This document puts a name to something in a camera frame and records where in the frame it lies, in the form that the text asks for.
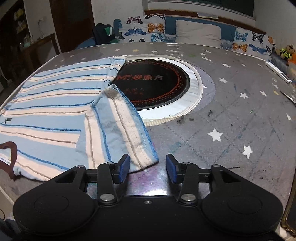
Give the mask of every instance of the book on windowsill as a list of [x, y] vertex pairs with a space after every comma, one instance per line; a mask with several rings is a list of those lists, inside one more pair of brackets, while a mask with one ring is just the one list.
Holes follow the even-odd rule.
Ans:
[[197, 12], [197, 15], [199, 18], [219, 19], [217, 15], [213, 15], [210, 13]]

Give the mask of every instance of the black glass cooktop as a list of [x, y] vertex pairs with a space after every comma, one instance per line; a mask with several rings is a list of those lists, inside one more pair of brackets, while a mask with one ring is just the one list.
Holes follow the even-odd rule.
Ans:
[[126, 62], [113, 82], [137, 110], [147, 110], [172, 103], [189, 86], [188, 74], [180, 67], [160, 60]]

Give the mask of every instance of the white power strip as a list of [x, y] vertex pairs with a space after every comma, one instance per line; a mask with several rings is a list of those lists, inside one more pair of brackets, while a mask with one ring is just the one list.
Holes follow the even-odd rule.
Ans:
[[265, 65], [269, 67], [272, 71], [274, 71], [278, 76], [280, 76], [287, 83], [291, 83], [292, 80], [289, 79], [282, 71], [279, 70], [276, 66], [274, 66], [271, 62], [266, 61]]

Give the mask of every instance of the pink butterfly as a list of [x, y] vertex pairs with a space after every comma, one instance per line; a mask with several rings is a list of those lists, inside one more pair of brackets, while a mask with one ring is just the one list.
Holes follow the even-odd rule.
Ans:
[[140, 17], [131, 17], [131, 18], [128, 18], [126, 24], [130, 24], [132, 22], [143, 23]]

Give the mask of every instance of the orange butterfly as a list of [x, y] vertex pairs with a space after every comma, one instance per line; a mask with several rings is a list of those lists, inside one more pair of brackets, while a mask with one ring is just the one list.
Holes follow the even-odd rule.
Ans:
[[148, 33], [152, 33], [154, 31], [159, 31], [161, 33], [164, 33], [164, 29], [163, 29], [163, 24], [162, 23], [159, 23], [159, 24], [153, 24], [153, 23], [149, 23], [148, 24]]
[[232, 50], [242, 50], [244, 53], [247, 51], [248, 45], [247, 44], [243, 44], [243, 45], [238, 45], [236, 43], [233, 43], [232, 45]]
[[273, 39], [272, 37], [270, 37], [270, 36], [268, 36], [268, 41], [269, 41], [269, 43], [271, 43], [271, 44], [274, 43], [274, 39]]

